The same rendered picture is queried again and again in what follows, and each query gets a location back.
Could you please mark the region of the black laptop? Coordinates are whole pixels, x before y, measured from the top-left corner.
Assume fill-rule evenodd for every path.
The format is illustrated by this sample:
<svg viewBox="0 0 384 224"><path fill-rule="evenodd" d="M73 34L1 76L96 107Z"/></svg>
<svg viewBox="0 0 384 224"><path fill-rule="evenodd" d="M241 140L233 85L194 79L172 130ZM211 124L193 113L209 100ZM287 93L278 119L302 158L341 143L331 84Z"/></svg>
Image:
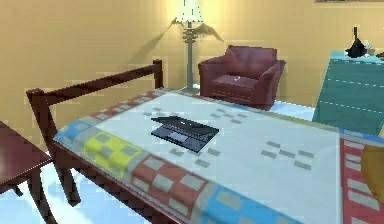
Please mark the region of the black laptop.
<svg viewBox="0 0 384 224"><path fill-rule="evenodd" d="M216 135L219 130L179 116L157 117L152 121L161 126L151 132L153 136L166 140L195 153Z"/></svg>

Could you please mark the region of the dark wooden bed with quilt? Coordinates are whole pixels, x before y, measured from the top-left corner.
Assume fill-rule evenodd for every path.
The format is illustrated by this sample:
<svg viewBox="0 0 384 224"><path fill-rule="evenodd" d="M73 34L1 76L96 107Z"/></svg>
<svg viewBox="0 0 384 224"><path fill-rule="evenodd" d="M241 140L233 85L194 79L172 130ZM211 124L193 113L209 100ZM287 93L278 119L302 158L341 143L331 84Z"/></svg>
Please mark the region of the dark wooden bed with quilt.
<svg viewBox="0 0 384 224"><path fill-rule="evenodd" d="M152 224L384 224L384 205L361 172L366 145L384 140L166 89L105 107L63 127L53 105L152 75L151 65L28 99L68 201L89 180ZM199 153L151 134L152 118L217 128Z"/></svg>

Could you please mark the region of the floor lamp with white shade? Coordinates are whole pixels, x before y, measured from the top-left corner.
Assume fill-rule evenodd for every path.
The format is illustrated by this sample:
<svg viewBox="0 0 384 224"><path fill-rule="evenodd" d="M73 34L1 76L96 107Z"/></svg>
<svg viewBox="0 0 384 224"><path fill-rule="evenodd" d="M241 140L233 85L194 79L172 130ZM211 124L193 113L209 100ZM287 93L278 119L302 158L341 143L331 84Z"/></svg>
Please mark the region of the floor lamp with white shade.
<svg viewBox="0 0 384 224"><path fill-rule="evenodd" d="M176 17L176 22L185 24L182 39L183 42L187 44L186 90L192 91L194 85L192 72L192 45L197 39L195 29L192 27L192 24L203 22L199 0L180 0L180 8Z"/></svg>

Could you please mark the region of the teal chest of drawers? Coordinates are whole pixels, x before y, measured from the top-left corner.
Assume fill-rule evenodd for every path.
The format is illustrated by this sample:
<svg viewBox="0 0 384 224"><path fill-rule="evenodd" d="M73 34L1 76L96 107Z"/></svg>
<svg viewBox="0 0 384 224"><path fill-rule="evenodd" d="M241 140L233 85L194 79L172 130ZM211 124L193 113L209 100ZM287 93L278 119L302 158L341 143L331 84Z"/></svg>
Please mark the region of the teal chest of drawers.
<svg viewBox="0 0 384 224"><path fill-rule="evenodd" d="M384 125L384 61L333 51L312 121L378 136Z"/></svg>

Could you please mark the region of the black bottle-shaped object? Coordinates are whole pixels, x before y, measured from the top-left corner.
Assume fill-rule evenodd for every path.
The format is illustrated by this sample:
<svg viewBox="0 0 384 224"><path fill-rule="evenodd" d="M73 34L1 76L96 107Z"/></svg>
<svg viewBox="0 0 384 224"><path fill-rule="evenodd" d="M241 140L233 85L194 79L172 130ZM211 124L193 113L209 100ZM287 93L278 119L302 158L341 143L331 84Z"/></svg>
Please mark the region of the black bottle-shaped object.
<svg viewBox="0 0 384 224"><path fill-rule="evenodd" d="M345 53L350 58L358 58L362 57L367 53L367 49L365 45L361 42L361 40L358 38L357 35L358 28L353 28L353 34L354 34L354 41L350 48L345 50Z"/></svg>

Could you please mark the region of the dark red side table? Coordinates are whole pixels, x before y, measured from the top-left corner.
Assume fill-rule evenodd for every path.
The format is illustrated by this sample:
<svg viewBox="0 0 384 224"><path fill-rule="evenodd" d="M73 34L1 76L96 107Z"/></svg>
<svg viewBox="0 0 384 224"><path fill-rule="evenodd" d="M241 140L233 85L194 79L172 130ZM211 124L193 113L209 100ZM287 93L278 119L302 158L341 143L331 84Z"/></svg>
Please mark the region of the dark red side table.
<svg viewBox="0 0 384 224"><path fill-rule="evenodd" d="M58 224L51 212L42 186L41 168L53 159L15 130L0 121L0 194L27 182L31 197L46 224Z"/></svg>

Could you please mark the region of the orange pillow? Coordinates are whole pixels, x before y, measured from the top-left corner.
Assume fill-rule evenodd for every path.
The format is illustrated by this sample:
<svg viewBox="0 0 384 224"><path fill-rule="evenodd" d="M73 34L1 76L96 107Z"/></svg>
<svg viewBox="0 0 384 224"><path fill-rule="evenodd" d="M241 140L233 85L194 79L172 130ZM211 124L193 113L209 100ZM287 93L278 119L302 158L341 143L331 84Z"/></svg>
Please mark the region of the orange pillow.
<svg viewBox="0 0 384 224"><path fill-rule="evenodd" d="M384 205L384 147L364 147L361 172L374 198Z"/></svg>

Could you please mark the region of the framed wall picture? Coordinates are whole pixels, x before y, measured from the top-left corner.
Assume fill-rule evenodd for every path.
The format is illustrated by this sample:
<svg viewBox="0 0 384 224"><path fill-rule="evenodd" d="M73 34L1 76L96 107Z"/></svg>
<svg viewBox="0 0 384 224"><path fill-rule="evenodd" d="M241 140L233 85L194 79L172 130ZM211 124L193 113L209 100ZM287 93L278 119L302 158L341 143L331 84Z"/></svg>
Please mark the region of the framed wall picture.
<svg viewBox="0 0 384 224"><path fill-rule="evenodd" d="M384 0L314 0L315 3L372 3L372 2L384 2Z"/></svg>

